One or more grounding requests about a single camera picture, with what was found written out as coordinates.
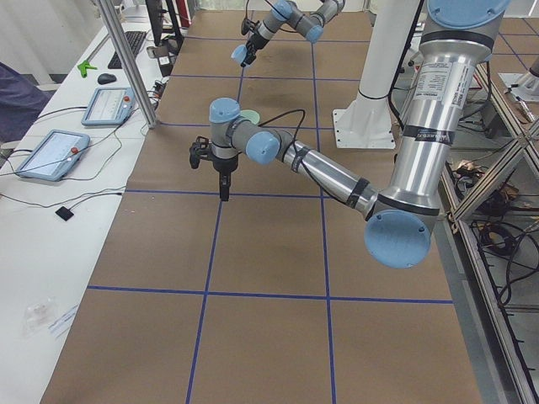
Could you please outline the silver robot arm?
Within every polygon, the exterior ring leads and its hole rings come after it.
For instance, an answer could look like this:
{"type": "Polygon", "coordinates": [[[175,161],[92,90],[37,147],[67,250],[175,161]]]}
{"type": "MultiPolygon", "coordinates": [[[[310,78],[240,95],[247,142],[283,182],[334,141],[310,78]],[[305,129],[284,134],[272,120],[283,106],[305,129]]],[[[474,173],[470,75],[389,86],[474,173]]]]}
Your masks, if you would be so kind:
{"type": "Polygon", "coordinates": [[[231,58],[241,67],[251,66],[257,51],[262,50],[281,29],[288,25],[311,44],[315,44],[323,34],[323,29],[344,9],[345,1],[322,1],[314,12],[302,12],[293,1],[277,1],[270,5],[269,13],[262,21],[254,22],[244,18],[241,33],[251,35],[245,45],[238,46],[231,58]]]}
{"type": "Polygon", "coordinates": [[[392,268],[420,263],[430,250],[440,205],[440,175],[462,117],[472,76],[492,54],[505,1],[383,1],[379,4],[356,99],[334,111],[341,148],[397,149],[388,186],[375,189],[283,130],[266,130],[243,117],[239,103],[211,103],[208,157],[227,200],[239,154],[261,165],[287,164],[311,178],[329,196],[366,218],[365,245],[392,268]],[[392,137],[391,91],[420,14],[426,17],[419,42],[423,58],[411,92],[402,140],[392,137]]]}

